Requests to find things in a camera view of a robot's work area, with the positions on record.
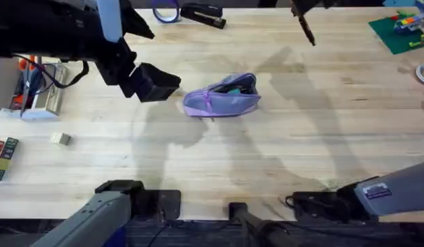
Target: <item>tape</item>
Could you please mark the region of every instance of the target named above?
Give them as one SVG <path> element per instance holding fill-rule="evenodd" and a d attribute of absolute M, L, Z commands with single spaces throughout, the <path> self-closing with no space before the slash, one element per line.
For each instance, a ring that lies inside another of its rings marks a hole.
<path fill-rule="evenodd" d="M 157 5 L 162 3 L 170 4 L 171 7 L 174 7 L 176 9 L 176 15 L 163 16 L 157 10 Z M 152 0 L 151 6 L 152 6 L 152 13 L 154 14 L 154 17 L 156 17 L 157 20 L 159 20 L 161 23 L 176 23 L 178 21 L 178 17 L 180 16 L 180 5 L 178 4 L 177 0 Z"/>
<path fill-rule="evenodd" d="M 416 68 L 416 76 L 418 76 L 418 78 L 424 82 L 424 75 L 423 75 L 423 70 L 424 70 L 424 64 L 419 65 Z"/>

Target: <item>wooden tabletop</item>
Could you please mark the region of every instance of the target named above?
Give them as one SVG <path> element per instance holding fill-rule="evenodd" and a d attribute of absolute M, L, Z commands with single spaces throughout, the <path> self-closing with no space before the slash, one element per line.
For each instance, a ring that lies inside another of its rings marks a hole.
<path fill-rule="evenodd" d="M 424 161 L 424 48 L 392 55 L 368 25 L 395 9 L 314 9 L 307 41 L 290 9 L 225 9 L 227 26 L 160 24 L 139 10 L 154 40 L 127 35 L 137 64 L 182 78 L 166 102 L 126 99 L 91 72 L 64 91 L 60 121 L 0 115 L 0 139 L 20 140 L 0 182 L 0 218 L 67 218 L 98 185 L 134 179 L 179 189 L 181 219 L 226 219 L 247 202 L 263 219 L 292 220 L 278 200 L 336 189 Z M 80 63 L 67 65 L 76 74 Z M 242 117 L 186 116 L 186 92 L 253 72 L 259 109 Z M 70 134 L 70 146 L 49 142 Z M 384 220 L 424 220 L 424 213 Z"/>

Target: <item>purple pouch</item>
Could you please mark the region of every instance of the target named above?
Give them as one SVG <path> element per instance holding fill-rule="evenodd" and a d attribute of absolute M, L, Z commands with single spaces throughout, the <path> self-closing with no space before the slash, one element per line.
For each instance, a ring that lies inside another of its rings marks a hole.
<path fill-rule="evenodd" d="M 261 96 L 252 73 L 233 74 L 217 84 L 185 95 L 183 105 L 191 117 L 238 116 L 256 109 Z"/>

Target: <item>black cable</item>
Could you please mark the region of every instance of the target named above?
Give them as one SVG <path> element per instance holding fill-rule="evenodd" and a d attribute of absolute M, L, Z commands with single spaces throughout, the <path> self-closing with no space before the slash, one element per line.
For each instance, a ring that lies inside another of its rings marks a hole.
<path fill-rule="evenodd" d="M 165 224 L 158 232 L 153 236 L 150 243 L 148 243 L 148 247 L 151 247 L 151 245 L 156 241 L 157 237 L 167 228 L 167 225 Z"/>
<path fill-rule="evenodd" d="M 87 61 L 82 61 L 82 71 L 79 74 L 77 74 L 72 79 L 72 81 L 70 81 L 70 83 L 68 83 L 67 85 L 64 85 L 64 84 L 59 83 L 59 81 L 57 81 L 55 79 L 55 77 L 53 77 L 51 74 L 49 74 L 45 70 L 45 68 L 43 66 L 39 65 L 38 63 L 36 63 L 36 62 L 34 62 L 34 61 L 30 60 L 29 58 L 26 58 L 24 56 L 20 56 L 18 54 L 13 54 L 13 56 L 22 58 L 22 59 L 28 61 L 30 64 L 34 65 L 37 69 L 39 69 L 41 72 L 43 72 L 48 78 L 50 78 L 50 80 L 52 80 L 54 85 L 56 87 L 58 87 L 59 89 L 65 89 L 65 88 L 68 88 L 70 86 L 73 86 L 74 84 L 76 84 L 76 82 L 79 82 L 81 80 L 81 78 L 84 77 L 84 75 L 89 73 L 89 64 L 87 63 Z"/>
<path fill-rule="evenodd" d="M 310 227 L 306 227 L 306 226 L 300 226 L 300 225 L 292 223 L 292 222 L 279 222 L 279 225 L 281 225 L 283 227 L 283 230 L 286 230 L 286 231 L 288 231 L 288 230 L 287 230 L 286 226 L 284 226 L 284 225 L 293 226 L 295 228 L 300 228 L 304 231 L 309 231 L 309 232 L 313 232 L 313 233 L 320 233 L 320 234 L 324 234 L 324 235 L 332 235 L 332 236 L 337 236 L 337 237 L 347 237 L 347 238 L 361 239 L 361 240 L 381 242 L 381 243 L 384 243 L 384 242 L 389 243 L 390 242 L 387 239 L 380 239 L 380 238 L 377 238 L 377 237 L 368 237 L 368 236 L 355 235 L 355 234 L 350 234 L 350 233 L 339 233 L 339 232 L 333 232 L 333 231 L 318 230 L 318 229 L 314 229 L 314 228 L 310 228 Z"/>

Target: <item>stapler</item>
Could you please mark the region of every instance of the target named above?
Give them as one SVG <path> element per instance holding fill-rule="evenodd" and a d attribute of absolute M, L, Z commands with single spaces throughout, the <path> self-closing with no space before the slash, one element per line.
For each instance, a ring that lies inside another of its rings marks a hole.
<path fill-rule="evenodd" d="M 184 3 L 180 15 L 212 27 L 223 29 L 226 19 L 223 19 L 223 8 L 206 3 Z"/>

